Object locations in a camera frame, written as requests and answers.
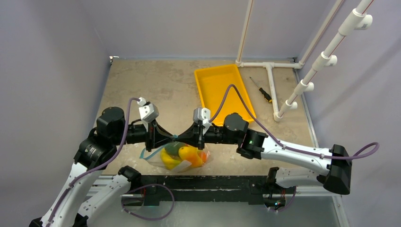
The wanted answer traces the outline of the green avocado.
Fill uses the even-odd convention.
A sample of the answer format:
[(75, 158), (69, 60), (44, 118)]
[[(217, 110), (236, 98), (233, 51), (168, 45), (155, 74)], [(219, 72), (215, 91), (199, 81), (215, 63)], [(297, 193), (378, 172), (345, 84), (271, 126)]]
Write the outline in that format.
[(179, 149), (182, 147), (186, 147), (187, 144), (183, 143), (183, 142), (171, 142), (168, 143), (164, 146), (164, 149), (166, 150), (168, 155), (171, 156), (179, 156)]

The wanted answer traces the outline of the orange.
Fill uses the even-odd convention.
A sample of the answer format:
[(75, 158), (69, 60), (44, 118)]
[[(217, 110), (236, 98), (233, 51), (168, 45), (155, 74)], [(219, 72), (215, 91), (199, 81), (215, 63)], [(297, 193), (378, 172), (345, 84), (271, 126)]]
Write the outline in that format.
[(208, 155), (208, 153), (205, 153), (205, 152), (202, 151), (200, 153), (200, 158), (202, 159), (202, 162), (205, 164), (207, 162), (208, 158), (209, 158), (209, 155)]

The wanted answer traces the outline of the clear zip top bag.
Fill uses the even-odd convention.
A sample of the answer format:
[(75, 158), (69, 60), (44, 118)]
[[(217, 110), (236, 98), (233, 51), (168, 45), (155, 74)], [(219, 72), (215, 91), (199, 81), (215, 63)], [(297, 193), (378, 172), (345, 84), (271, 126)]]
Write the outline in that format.
[[(147, 161), (152, 166), (157, 166), (157, 167), (168, 170), (160, 158), (160, 151), (164, 148), (165, 145), (160, 146), (152, 151), (147, 151), (146, 149), (143, 149), (139, 156), (139, 159)], [(201, 151), (208, 153), (208, 155), (209, 155), (207, 162), (201, 166), (201, 167), (203, 167), (211, 160), (211, 157), (210, 157), (210, 151), (208, 150), (208, 148), (201, 149)], [(176, 166), (174, 169), (168, 170), (168, 171), (173, 172), (173, 173), (182, 173), (182, 172), (187, 172), (192, 169), (196, 169), (196, 168), (191, 167), (190, 162), (183, 160), (181, 164)]]

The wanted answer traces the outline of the yellow banana bunch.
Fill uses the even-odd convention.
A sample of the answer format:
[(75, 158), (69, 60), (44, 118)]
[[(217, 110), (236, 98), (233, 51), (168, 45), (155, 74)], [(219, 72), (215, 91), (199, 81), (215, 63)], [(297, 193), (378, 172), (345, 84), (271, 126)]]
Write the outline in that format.
[(181, 164), (182, 161), (183, 161), (183, 160), (180, 159), (180, 158), (174, 159), (172, 156), (170, 156), (170, 155), (167, 153), (166, 149), (164, 149), (164, 148), (160, 151), (160, 158), (161, 158), (162, 162), (164, 163), (165, 167), (166, 167), (168, 170), (174, 169), (176, 166), (178, 166), (179, 164)]

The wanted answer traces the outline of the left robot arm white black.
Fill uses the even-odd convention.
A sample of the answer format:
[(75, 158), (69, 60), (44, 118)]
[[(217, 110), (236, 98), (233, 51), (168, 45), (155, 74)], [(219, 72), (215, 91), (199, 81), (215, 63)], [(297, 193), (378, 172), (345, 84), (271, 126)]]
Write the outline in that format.
[(93, 183), (118, 156), (124, 144), (144, 142), (151, 150), (173, 140), (173, 136), (160, 128), (156, 121), (129, 124), (128, 116), (119, 107), (103, 110), (96, 127), (80, 143), (56, 201), (45, 215), (31, 221), (31, 227), (87, 227), (103, 208), (124, 193), (145, 192), (141, 173), (125, 166), (106, 187), (85, 200)]

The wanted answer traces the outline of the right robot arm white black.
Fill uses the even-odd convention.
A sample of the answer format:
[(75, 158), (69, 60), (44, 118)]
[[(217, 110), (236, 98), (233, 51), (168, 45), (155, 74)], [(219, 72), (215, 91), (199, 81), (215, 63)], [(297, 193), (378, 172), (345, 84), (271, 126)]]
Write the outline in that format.
[(178, 135), (176, 141), (203, 149), (206, 143), (236, 144), (237, 153), (247, 159), (278, 160), (297, 168), (272, 167), (265, 180), (270, 192), (293, 186), (323, 186), (329, 192), (348, 195), (352, 162), (341, 145), (329, 148), (312, 148), (286, 141), (275, 140), (263, 132), (248, 128), (249, 123), (237, 113), (225, 117), (223, 126), (209, 126), (204, 130), (199, 120)]

